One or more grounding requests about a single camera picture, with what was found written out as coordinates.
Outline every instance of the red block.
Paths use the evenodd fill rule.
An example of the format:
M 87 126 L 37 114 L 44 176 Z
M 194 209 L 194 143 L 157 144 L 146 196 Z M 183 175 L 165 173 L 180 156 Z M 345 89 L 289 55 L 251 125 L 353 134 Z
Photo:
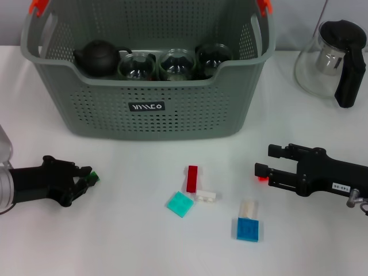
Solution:
M 197 191 L 197 166 L 189 166 L 188 168 L 188 181 L 186 183 L 186 191 L 188 193 L 195 193 Z

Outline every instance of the blue block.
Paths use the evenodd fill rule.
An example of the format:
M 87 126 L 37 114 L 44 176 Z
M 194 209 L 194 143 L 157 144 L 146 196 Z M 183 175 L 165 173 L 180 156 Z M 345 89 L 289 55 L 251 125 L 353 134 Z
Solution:
M 167 204 L 167 207 L 179 217 L 184 217 L 193 204 L 193 200 L 179 191 L 175 194 L 175 196 L 173 196 L 173 198 Z
M 259 221 L 239 217 L 237 219 L 237 239 L 258 242 Z

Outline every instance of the glass teapot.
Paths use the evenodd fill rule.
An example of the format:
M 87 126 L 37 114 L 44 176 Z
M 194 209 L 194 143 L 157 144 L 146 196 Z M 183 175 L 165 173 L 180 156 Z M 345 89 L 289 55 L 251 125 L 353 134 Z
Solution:
M 319 97 L 335 96 L 342 108 L 352 107 L 366 71 L 366 43 L 365 31 L 352 22 L 322 23 L 296 61 L 298 84 Z

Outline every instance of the perforated basket wall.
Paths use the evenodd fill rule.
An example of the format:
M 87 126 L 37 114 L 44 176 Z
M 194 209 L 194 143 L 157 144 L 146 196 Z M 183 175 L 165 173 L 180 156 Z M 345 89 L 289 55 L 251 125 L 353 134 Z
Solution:
M 90 79 L 78 71 L 72 52 L 94 39 L 156 52 L 222 43 L 234 60 L 208 80 Z M 50 0 L 42 16 L 28 15 L 21 49 L 77 134 L 129 140 L 220 137 L 243 125 L 274 50 L 273 19 L 260 15 L 256 0 Z M 152 102 L 163 102 L 165 109 L 129 109 L 129 103 Z

